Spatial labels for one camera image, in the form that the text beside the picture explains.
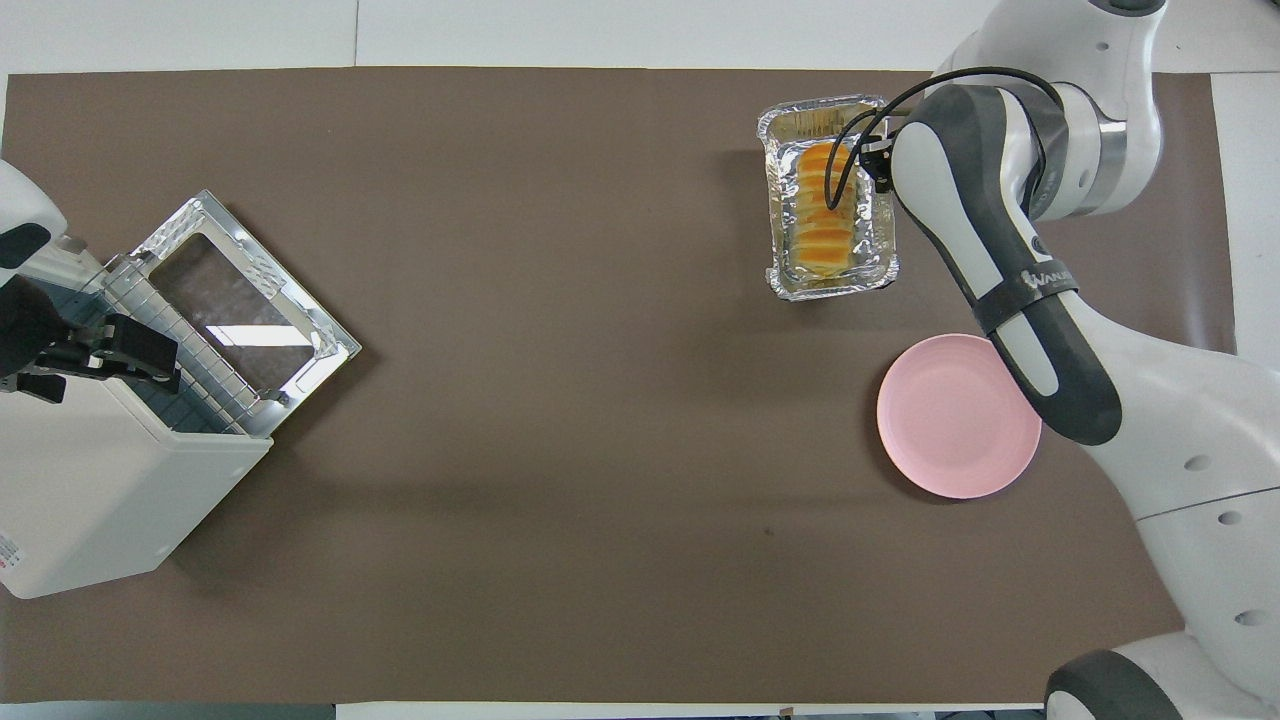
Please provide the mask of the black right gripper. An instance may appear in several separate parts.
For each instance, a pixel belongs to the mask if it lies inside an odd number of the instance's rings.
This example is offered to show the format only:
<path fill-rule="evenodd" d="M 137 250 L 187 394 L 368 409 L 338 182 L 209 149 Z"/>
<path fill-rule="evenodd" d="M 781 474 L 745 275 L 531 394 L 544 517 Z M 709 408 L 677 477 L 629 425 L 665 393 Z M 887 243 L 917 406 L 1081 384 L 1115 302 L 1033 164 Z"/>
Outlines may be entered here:
<path fill-rule="evenodd" d="M 888 193 L 892 182 L 892 151 L 897 131 L 888 120 L 868 124 L 860 133 L 858 159 L 877 193 Z"/>

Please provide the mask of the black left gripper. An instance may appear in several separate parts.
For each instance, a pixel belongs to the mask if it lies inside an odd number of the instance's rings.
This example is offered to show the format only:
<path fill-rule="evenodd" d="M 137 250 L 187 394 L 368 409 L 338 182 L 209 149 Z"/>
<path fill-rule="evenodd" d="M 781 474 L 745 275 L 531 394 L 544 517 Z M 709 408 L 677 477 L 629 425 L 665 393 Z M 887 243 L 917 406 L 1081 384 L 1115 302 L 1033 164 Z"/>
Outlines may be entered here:
<path fill-rule="evenodd" d="M 70 340 L 72 360 L 64 370 L 50 370 L 38 357 Z M 22 393 L 61 404 L 67 379 L 61 373 L 105 380 L 118 378 L 150 384 L 164 393 L 180 389 L 179 342 L 120 313 L 73 329 L 52 300 L 24 275 L 13 275 L 1 288 L 1 392 Z M 35 365 L 36 373 L 27 373 Z"/>

